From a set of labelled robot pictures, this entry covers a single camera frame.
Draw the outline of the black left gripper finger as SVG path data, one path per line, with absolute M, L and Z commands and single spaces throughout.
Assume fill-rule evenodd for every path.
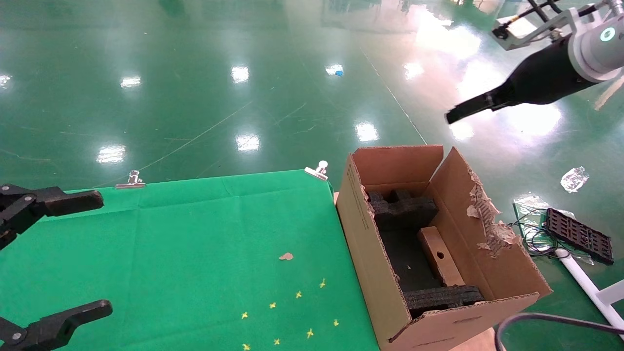
M 61 188 L 26 189 L 12 184 L 0 189 L 0 248 L 11 244 L 43 217 L 84 213 L 103 207 L 99 191 L 68 194 Z
M 0 339 L 2 351 L 53 351 L 69 344 L 75 330 L 112 314 L 108 300 L 58 312 L 21 327 L 6 318 L 0 318 Z

